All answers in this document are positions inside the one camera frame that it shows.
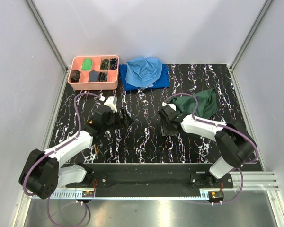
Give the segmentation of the dark green cloth napkin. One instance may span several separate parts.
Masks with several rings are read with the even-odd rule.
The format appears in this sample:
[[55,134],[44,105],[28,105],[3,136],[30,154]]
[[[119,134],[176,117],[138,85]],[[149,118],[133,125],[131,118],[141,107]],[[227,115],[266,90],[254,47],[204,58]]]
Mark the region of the dark green cloth napkin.
[[177,96],[169,98],[167,103],[173,103],[180,113],[191,113],[205,119],[210,119],[217,111],[215,89],[203,90],[193,95],[179,93]]

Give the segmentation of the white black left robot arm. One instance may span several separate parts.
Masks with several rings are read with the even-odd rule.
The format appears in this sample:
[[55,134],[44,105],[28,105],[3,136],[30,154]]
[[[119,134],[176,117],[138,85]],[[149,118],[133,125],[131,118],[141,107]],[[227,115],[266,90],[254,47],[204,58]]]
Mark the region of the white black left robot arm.
[[112,110],[103,105],[72,137],[45,151],[34,149],[30,152],[19,177],[24,193],[49,198],[58,187],[78,183],[82,187],[92,184],[92,170],[84,164],[64,164],[81,151],[90,148],[94,142],[109,130],[127,128],[133,119],[125,109]]

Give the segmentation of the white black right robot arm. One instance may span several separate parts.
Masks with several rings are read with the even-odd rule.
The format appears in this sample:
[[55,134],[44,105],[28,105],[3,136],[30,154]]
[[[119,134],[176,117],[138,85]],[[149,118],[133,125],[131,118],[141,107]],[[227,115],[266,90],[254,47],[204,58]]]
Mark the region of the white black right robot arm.
[[197,117],[191,113],[178,113],[173,104],[159,111],[162,134],[173,136],[181,132],[206,137],[216,142],[221,156],[209,168],[205,181],[210,187],[222,183],[222,177],[234,168],[241,167],[257,153],[257,146],[240,122],[217,122]]

